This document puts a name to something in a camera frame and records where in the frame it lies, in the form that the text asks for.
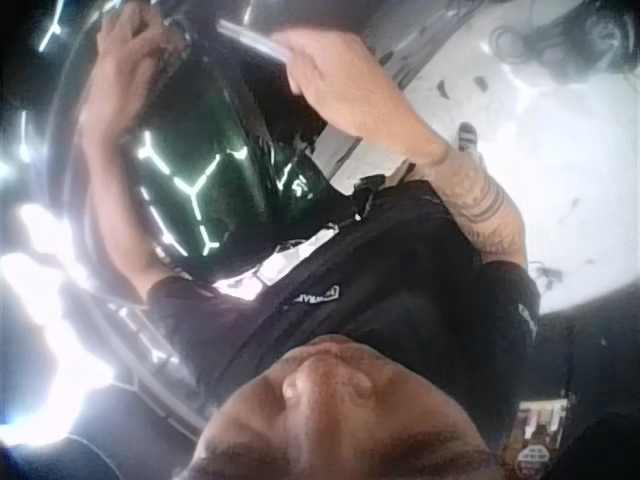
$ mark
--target skin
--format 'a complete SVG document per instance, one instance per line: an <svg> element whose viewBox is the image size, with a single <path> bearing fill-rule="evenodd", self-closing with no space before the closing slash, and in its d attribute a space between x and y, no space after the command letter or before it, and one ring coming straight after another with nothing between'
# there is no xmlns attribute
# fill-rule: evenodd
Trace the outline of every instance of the skin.
<svg viewBox="0 0 640 480"><path fill-rule="evenodd" d="M293 52L287 71L294 93L335 127L415 162L419 178L431 182L485 262L526 263L524 224L511 199L470 156L456 152L421 120L357 37L296 29L274 38ZM81 143L105 245L143 298L173 272L160 263L135 217L117 151L144 105L163 48L180 45L151 7L128 3L98 36L82 115ZM333 336L289 352L237 391L211 419L194 465L212 450L243 446L258 458L268 454L268 460L253 462L261 478L284 478L285 472L368 478L373 465L384 471L384 453L394 445L434 434L455 440L432 441L414 457L429 453L425 462L437 463L486 451L453 399L365 345ZM251 457L216 456L227 469L250 468Z"/></svg>

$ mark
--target white pen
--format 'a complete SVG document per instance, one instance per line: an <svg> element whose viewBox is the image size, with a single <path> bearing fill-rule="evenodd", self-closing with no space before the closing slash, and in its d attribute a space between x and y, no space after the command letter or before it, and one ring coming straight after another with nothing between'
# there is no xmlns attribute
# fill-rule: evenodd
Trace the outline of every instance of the white pen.
<svg viewBox="0 0 640 480"><path fill-rule="evenodd" d="M220 20L218 31L278 62L286 64L291 59L289 50L246 27L240 27L227 20Z"/></svg>

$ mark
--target shirt logo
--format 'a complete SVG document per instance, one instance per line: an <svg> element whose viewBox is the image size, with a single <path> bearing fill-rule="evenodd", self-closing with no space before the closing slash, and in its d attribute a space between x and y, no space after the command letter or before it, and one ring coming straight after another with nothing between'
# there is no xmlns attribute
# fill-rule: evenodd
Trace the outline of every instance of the shirt logo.
<svg viewBox="0 0 640 480"><path fill-rule="evenodd" d="M340 287L338 285L334 285L329 289L327 293L324 295L307 295L301 294L296 298L293 303L306 303L307 305L317 305L318 303L327 303L333 302L334 300L338 300L340 298Z"/></svg>

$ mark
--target arm tattoo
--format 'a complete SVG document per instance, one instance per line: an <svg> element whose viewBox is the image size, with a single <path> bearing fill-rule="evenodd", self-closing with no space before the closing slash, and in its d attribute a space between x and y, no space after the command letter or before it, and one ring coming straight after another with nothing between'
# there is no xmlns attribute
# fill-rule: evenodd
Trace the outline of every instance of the arm tattoo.
<svg viewBox="0 0 640 480"><path fill-rule="evenodd" d="M524 250L522 219L504 189L473 159L456 156L430 178L469 241L483 254Z"/></svg>

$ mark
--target man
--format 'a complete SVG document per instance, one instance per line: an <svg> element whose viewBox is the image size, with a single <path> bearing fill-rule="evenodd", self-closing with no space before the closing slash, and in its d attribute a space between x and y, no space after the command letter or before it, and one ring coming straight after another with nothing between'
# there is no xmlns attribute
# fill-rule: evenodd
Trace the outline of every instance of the man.
<svg viewBox="0 0 640 480"><path fill-rule="evenodd" d="M492 451L511 430L539 301L518 210L473 155L418 117L358 38L274 38L293 52L294 93L333 126L411 159L421 180L374 195L361 222L253 302L176 276L133 213L118 159L158 52L175 46L147 6L106 22L82 133L100 229L220 405L180 478L499 476Z"/></svg>

